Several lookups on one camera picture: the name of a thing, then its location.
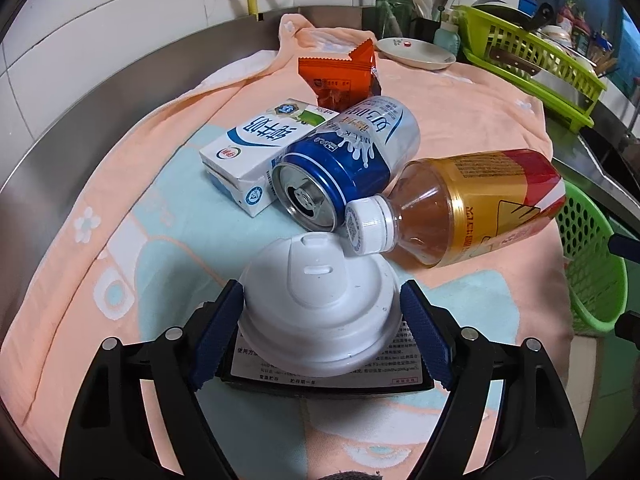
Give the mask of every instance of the pan handle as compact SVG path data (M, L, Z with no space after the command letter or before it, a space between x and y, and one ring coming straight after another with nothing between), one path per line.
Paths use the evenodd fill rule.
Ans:
M531 32L537 28L545 27L545 25L551 23L555 13L554 8L550 4L546 2L540 4L533 17L527 23L522 24L522 28L527 32Z
M530 63L526 59L522 59L520 56L516 56L503 48L496 46L491 47L489 51L489 57L495 61L499 61L513 68L519 68L524 70L529 75L536 75L540 72L540 67Z

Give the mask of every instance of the white bottle cap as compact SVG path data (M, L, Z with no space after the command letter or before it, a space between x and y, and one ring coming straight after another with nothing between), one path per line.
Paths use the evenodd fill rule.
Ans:
M371 362L394 338L399 283L380 255L331 233L276 240L244 269L242 336L269 364L332 377Z
M394 246L394 216L383 196L349 202L344 223L353 250L360 256L385 253Z
M440 28L444 30L448 30L449 32L458 32L458 26L455 23L451 22L442 22L440 23Z

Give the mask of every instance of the dish drying rack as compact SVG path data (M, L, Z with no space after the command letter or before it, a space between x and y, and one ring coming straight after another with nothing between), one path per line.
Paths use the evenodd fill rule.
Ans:
M539 98L553 110L571 132L583 126L593 127L591 112L606 85L595 73L583 67L561 47L548 43L487 12L468 6L457 6L462 49L476 66L507 79L528 94ZM573 86L580 99L567 97L532 79L529 72L501 63L490 57L492 49L500 48L547 70Z

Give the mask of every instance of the white milk carton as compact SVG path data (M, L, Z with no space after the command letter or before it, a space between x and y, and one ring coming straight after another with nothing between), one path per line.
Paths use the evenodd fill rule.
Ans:
M287 99L200 150L213 184L252 217L276 200L271 170L292 142L338 113Z

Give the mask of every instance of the green basket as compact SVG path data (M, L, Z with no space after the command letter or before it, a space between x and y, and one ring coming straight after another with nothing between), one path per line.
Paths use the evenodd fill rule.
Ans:
M574 330L581 335L601 335L613 330L626 308L626 265L609 253L613 229L598 207L569 182L566 201L556 217L574 316Z
M593 126L591 112L606 86L598 77L556 46L541 40L513 23L492 16L474 7L458 6L462 50L474 65L494 72L538 97L546 106L563 118L566 126L577 132L581 127ZM507 50L548 72L553 73L588 98L587 108L571 101L531 79L524 70L500 63L489 57L493 48Z

